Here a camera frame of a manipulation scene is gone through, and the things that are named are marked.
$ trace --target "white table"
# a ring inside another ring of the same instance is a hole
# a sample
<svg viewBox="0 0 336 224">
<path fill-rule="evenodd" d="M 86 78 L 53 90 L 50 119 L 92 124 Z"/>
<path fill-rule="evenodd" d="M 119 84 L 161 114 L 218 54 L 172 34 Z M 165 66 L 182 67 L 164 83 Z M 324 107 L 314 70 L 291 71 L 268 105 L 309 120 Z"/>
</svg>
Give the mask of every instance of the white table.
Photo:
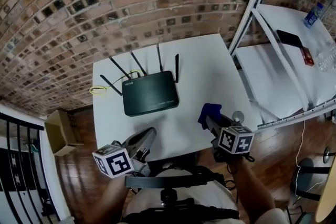
<svg viewBox="0 0 336 224">
<path fill-rule="evenodd" d="M 307 13 L 264 4 L 258 5 L 258 11 L 274 32 L 282 30 L 299 36 L 303 46 L 309 48 L 313 58 L 317 56 L 323 44 L 327 41 L 334 42 L 320 20 L 316 21 L 311 29 L 303 24 Z M 280 48 L 293 67 L 309 103 L 316 106 L 336 94 L 336 74 L 319 71 L 317 65 L 313 67 L 305 65 L 299 48 L 284 44 L 280 44 Z"/>
<path fill-rule="evenodd" d="M 245 115 L 243 125 L 252 131 L 257 130 L 245 88 L 219 34 L 160 44 L 160 52 L 163 69 L 171 70 L 174 75 L 175 55 L 180 54 L 180 81 L 176 85 L 179 106 L 130 118 L 124 113 L 122 97 L 113 90 L 108 89 L 104 95 L 94 95 L 98 147 L 113 140 L 123 142 L 135 132 L 152 126 L 157 129 L 157 137 L 147 161 L 209 148 L 214 137 L 209 130 L 202 130 L 197 122 L 205 103 L 221 104 L 221 113 L 230 118 L 235 111 L 242 111 Z M 155 46 L 138 49 L 134 54 L 149 74 L 160 71 Z M 126 72 L 139 69 L 129 53 L 113 58 Z M 101 74 L 111 82 L 122 76 L 109 59 L 93 64 L 93 85 L 107 86 L 99 77 Z M 115 86 L 121 90 L 121 81 Z"/>
</svg>

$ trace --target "black router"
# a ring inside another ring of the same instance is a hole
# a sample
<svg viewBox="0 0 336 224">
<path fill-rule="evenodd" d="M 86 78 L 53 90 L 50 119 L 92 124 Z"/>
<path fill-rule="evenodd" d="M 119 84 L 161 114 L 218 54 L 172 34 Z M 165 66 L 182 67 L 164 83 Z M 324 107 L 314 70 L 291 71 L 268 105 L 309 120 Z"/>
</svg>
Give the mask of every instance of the black router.
<svg viewBox="0 0 336 224">
<path fill-rule="evenodd" d="M 159 45 L 158 57 L 160 64 L 160 72 L 148 75 L 140 65 L 139 61 L 131 52 L 133 59 L 137 62 L 144 76 L 132 79 L 118 63 L 110 57 L 110 60 L 121 72 L 128 78 L 122 82 L 122 93 L 103 75 L 100 77 L 114 90 L 123 97 L 124 111 L 127 116 L 139 116 L 166 109 L 172 109 L 179 105 L 179 96 L 175 83 L 178 83 L 179 75 L 179 55 L 175 56 L 175 72 L 176 80 L 170 71 L 163 71 Z"/>
</svg>

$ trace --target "black chair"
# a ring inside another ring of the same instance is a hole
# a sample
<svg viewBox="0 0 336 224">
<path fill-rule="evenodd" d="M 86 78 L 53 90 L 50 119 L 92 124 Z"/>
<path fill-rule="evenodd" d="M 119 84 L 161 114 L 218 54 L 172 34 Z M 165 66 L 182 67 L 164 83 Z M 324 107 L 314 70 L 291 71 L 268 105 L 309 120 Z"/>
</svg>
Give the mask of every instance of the black chair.
<svg viewBox="0 0 336 224">
<path fill-rule="evenodd" d="M 295 222 L 295 224 L 309 224 L 310 221 L 314 217 L 314 213 L 303 212 L 302 207 L 299 206 L 299 208 L 300 208 L 300 211 L 301 211 L 300 213 L 291 214 L 291 213 L 289 213 L 288 206 L 286 206 L 286 210 L 287 210 L 287 214 L 288 214 L 288 218 L 289 218 L 289 223 L 293 224 L 290 216 L 301 214 L 300 217 L 298 218 L 298 220 Z"/>
</svg>

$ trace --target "water bottle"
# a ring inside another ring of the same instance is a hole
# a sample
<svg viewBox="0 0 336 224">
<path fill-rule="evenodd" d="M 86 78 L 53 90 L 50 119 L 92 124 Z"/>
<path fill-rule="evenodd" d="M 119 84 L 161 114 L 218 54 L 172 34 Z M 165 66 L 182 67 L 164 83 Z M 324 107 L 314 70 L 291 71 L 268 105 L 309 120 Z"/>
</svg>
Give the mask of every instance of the water bottle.
<svg viewBox="0 0 336 224">
<path fill-rule="evenodd" d="M 304 19 L 304 24 L 308 28 L 310 28 L 318 18 L 320 18 L 322 13 L 323 5 L 318 2 L 316 7 L 311 8 L 310 12 L 307 14 L 307 16 Z"/>
<path fill-rule="evenodd" d="M 316 63 L 323 72 L 336 72 L 336 44 L 327 42 L 317 55 Z"/>
</svg>

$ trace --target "cardboard box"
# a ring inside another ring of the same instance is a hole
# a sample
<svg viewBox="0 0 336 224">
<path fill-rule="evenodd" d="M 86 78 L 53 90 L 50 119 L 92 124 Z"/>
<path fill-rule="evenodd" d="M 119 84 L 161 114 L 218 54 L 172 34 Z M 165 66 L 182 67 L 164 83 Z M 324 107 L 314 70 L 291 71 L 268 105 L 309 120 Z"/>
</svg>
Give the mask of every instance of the cardboard box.
<svg viewBox="0 0 336 224">
<path fill-rule="evenodd" d="M 62 110 L 54 111 L 45 121 L 51 150 L 55 156 L 64 156 L 83 145 L 76 123 Z"/>
</svg>

